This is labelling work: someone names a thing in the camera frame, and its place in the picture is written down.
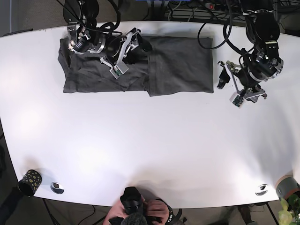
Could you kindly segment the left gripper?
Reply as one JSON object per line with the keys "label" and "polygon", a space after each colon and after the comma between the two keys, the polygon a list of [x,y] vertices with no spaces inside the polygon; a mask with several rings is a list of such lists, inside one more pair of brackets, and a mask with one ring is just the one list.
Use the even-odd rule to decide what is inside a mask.
{"label": "left gripper", "polygon": [[[283,69],[284,61],[279,57],[277,41],[267,41],[262,46],[254,45],[251,53],[245,48],[241,49],[240,70],[236,77],[239,79],[243,89],[238,92],[241,101],[256,103],[258,98],[267,97],[265,90],[260,86],[262,81],[276,78]],[[229,83],[230,76],[226,71],[225,63],[218,62],[222,67],[217,88],[223,89]]]}

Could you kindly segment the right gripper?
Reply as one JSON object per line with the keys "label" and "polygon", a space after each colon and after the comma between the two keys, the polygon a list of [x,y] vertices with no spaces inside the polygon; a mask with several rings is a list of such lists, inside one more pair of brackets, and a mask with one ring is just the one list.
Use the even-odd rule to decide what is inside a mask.
{"label": "right gripper", "polygon": [[[128,47],[127,35],[118,32],[117,36],[111,33],[103,33],[98,30],[91,31],[84,26],[67,26],[68,49],[76,54],[85,53],[103,54],[110,63],[122,63],[133,65],[147,61],[146,55],[126,54]],[[137,47],[145,52],[152,51],[152,45],[139,33],[136,34]]]}

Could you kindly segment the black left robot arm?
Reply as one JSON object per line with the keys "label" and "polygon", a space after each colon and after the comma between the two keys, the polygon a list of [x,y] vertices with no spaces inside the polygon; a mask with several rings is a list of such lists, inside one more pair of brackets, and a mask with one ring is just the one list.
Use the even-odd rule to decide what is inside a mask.
{"label": "black left robot arm", "polygon": [[223,68],[217,85],[224,88],[230,80],[239,80],[242,89],[236,90],[231,102],[241,107],[245,101],[256,103],[267,94],[260,82],[277,77],[283,69],[284,61],[279,57],[278,39],[280,28],[274,17],[270,0],[241,0],[240,8],[246,21],[246,35],[253,48],[238,49],[229,39],[227,44],[240,55],[239,63],[219,61]]}

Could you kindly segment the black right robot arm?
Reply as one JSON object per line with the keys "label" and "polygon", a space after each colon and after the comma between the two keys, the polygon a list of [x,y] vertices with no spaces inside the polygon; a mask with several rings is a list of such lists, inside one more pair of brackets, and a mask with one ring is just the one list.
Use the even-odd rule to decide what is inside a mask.
{"label": "black right robot arm", "polygon": [[63,17],[67,23],[68,49],[76,54],[101,54],[109,64],[115,66],[118,61],[127,57],[129,51],[141,48],[150,52],[152,46],[140,35],[138,28],[133,28],[123,35],[117,31],[121,22],[120,7],[128,2],[119,0],[109,3],[116,13],[116,22],[106,22],[97,26],[99,4],[96,0],[66,0],[63,6]]}

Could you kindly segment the photographer right hand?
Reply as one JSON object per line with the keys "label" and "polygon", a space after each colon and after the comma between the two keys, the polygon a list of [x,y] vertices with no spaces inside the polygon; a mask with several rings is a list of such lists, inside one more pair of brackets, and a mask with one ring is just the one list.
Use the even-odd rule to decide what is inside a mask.
{"label": "photographer right hand", "polygon": [[146,216],[151,225],[165,225],[169,218],[169,209],[161,200],[149,200],[144,202]]}

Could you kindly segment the photographer left hand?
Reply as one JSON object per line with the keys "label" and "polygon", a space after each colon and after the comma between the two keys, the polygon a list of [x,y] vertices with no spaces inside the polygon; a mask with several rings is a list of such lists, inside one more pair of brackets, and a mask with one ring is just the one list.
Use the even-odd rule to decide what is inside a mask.
{"label": "photographer left hand", "polygon": [[127,216],[128,215],[126,214],[126,212],[124,210],[123,204],[121,203],[120,200],[118,200],[108,211],[108,213],[103,221],[103,225],[109,225],[110,224],[109,220],[112,218],[119,217],[119,218],[125,219]]}

